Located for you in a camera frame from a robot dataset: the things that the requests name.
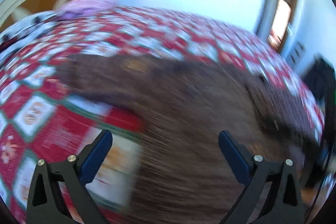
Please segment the brown knitted sweater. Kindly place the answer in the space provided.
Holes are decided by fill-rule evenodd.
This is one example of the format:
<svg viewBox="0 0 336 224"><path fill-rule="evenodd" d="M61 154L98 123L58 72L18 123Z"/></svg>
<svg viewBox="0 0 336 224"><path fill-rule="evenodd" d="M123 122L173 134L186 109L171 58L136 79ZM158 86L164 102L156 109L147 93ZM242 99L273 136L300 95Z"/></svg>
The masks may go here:
<svg viewBox="0 0 336 224"><path fill-rule="evenodd" d="M319 150L297 96L232 65L78 54L56 75L71 94L143 122L126 223L219 223L243 190L220 151L223 130L271 161L297 149L314 158Z"/></svg>

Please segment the red patchwork bedspread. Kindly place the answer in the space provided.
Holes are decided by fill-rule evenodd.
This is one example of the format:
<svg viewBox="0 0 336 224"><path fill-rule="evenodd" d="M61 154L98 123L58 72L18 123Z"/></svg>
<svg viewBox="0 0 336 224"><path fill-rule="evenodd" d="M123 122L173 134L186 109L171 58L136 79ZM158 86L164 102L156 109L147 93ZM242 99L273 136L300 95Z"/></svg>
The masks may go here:
<svg viewBox="0 0 336 224"><path fill-rule="evenodd" d="M299 96L314 138L322 135L322 111L286 61L254 34L214 19L121 6L60 22L49 19L46 33L30 34L18 48L1 66L1 198L20 223L26 221L37 161L62 161L104 128L113 133L113 147L88 188L110 221L121 220L141 124L123 110L69 94L55 68L75 53L149 53L233 64Z"/></svg>

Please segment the pink pillow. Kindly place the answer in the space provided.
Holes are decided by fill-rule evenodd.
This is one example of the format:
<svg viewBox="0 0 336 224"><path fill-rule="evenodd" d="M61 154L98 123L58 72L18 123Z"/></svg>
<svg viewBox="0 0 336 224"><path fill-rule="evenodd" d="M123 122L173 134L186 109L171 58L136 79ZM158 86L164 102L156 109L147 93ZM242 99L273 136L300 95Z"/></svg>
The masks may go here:
<svg viewBox="0 0 336 224"><path fill-rule="evenodd" d="M117 5L117 0L71 0L61 5L56 12L62 16L62 19L70 20L96 15L99 12L111 10Z"/></svg>

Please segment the wooden chair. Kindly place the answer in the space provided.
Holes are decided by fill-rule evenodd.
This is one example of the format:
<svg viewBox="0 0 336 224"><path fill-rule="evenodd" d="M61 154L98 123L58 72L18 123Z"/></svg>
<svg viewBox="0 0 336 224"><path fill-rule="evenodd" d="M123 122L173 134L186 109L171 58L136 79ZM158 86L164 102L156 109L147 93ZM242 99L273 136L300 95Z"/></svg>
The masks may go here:
<svg viewBox="0 0 336 224"><path fill-rule="evenodd" d="M291 52L288 56L288 64L291 67L295 67L299 64L305 53L305 46L303 43L297 41L296 44L292 47Z"/></svg>

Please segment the white patterned pillow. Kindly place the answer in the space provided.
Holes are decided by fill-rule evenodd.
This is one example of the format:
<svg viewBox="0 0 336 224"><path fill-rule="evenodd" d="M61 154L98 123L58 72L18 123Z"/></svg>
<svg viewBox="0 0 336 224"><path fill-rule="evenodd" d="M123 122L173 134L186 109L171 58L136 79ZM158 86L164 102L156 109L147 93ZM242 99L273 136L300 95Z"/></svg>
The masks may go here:
<svg viewBox="0 0 336 224"><path fill-rule="evenodd" d="M59 23L60 14L44 11L29 15L1 32L1 53L12 46L30 43L52 30Z"/></svg>

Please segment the open wooden door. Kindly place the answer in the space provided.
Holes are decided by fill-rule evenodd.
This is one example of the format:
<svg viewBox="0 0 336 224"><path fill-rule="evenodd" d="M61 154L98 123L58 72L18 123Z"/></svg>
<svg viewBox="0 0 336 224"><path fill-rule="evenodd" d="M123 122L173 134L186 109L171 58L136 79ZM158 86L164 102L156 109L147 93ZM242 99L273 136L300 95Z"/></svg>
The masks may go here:
<svg viewBox="0 0 336 224"><path fill-rule="evenodd" d="M280 53L292 34L298 0L264 0L255 34Z"/></svg>

